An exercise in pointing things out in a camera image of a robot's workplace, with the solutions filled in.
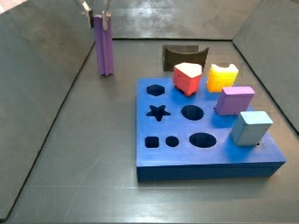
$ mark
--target shape sorter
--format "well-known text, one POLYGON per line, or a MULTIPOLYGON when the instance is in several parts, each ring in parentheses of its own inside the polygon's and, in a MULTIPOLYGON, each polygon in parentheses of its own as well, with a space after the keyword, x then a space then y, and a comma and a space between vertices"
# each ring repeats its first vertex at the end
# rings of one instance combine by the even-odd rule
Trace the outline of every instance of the shape sorter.
POLYGON ((269 133, 259 145, 235 145, 238 117, 216 114, 220 94, 206 82, 202 78, 200 91, 187 97, 172 78, 138 80, 138 181, 267 177, 286 162, 269 133))

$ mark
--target purple block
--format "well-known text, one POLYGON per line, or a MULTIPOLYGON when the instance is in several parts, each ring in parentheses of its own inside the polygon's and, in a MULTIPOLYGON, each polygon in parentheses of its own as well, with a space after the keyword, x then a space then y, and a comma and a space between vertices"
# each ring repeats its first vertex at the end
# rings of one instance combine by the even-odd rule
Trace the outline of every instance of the purple block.
POLYGON ((254 95, 251 87, 224 87, 215 107, 216 113, 220 116, 239 115, 247 110, 254 95))
POLYGON ((111 19, 107 21, 107 30, 103 29, 102 16, 94 17, 94 29, 96 36, 98 73, 108 76, 115 72, 111 19))

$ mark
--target yellow block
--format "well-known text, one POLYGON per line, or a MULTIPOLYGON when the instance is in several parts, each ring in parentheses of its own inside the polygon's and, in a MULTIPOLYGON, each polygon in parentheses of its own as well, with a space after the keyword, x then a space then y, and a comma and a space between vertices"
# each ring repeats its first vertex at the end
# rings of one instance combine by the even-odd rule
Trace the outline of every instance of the yellow block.
POLYGON ((232 87, 238 74, 239 70, 234 64, 230 64, 228 67, 220 67, 211 64, 207 81, 208 91, 218 93, 224 87, 232 87))

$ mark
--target star-shaped hole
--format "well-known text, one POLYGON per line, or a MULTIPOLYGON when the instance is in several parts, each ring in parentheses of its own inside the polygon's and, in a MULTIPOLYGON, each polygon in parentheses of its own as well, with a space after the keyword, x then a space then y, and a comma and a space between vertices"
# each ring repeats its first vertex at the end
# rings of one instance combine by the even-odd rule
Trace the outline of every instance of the star-shaped hole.
POLYGON ((166 106, 160 106, 160 107, 156 107, 154 105, 150 106, 150 109, 151 109, 151 112, 148 112, 146 115, 147 116, 154 116, 155 117, 155 120, 158 122, 160 122, 163 120, 163 117, 164 116, 168 116, 171 113, 164 111, 166 109, 166 106))

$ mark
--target gray wall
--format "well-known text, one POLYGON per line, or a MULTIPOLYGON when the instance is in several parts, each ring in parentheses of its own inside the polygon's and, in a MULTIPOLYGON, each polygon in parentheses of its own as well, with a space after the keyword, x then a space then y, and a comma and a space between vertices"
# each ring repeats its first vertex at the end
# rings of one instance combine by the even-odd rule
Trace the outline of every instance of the gray wall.
MULTIPOLYGON (((228 39, 261 0, 114 0, 112 33, 119 39, 228 39)), ((95 2, 96 13, 104 0, 95 2)))
POLYGON ((75 0, 30 0, 0 15, 0 220, 92 44, 75 0))
POLYGON ((299 3, 297 2, 265 0, 234 38, 234 44, 299 131, 299 3))

